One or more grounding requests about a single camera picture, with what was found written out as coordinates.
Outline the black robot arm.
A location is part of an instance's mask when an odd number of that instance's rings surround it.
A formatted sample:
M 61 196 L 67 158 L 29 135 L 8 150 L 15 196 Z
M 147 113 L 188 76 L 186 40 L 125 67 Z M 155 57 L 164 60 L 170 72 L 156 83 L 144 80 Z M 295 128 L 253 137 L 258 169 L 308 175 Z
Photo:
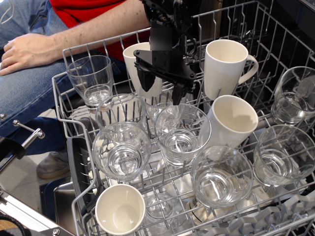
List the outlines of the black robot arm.
M 173 84 L 173 104 L 180 104 L 192 93 L 196 74 L 185 64 L 186 40 L 191 27 L 191 15 L 183 0 L 144 0 L 150 21 L 150 49 L 136 50 L 135 66 L 141 87 L 148 92 L 157 77 Z

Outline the person's bare forearm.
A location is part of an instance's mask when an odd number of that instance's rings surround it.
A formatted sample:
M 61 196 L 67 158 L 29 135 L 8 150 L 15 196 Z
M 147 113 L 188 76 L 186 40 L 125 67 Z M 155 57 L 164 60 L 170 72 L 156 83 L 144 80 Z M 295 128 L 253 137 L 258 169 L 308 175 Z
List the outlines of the person's bare forearm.
M 126 0 L 113 9 L 71 29 L 48 37 L 51 59 L 63 57 L 64 49 L 98 41 L 149 27 L 144 4 L 139 0 Z

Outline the person's bare hand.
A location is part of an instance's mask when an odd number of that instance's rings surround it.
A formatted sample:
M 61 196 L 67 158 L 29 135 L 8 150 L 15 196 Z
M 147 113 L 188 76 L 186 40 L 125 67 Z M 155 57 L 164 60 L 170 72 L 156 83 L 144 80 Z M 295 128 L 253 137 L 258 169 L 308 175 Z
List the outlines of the person's bare hand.
M 1 57 L 0 74 L 51 64 L 61 58 L 61 50 L 52 36 L 28 33 L 7 42 Z

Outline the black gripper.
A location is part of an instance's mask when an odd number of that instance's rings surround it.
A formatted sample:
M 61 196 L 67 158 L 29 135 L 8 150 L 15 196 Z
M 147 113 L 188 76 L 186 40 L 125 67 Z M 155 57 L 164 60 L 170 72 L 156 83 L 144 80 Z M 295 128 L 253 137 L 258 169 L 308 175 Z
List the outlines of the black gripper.
M 148 92 L 155 78 L 159 77 L 174 85 L 173 105 L 186 102 L 187 93 L 195 89 L 196 74 L 184 62 L 187 26 L 151 26 L 150 50 L 136 50 L 135 66 L 142 89 Z

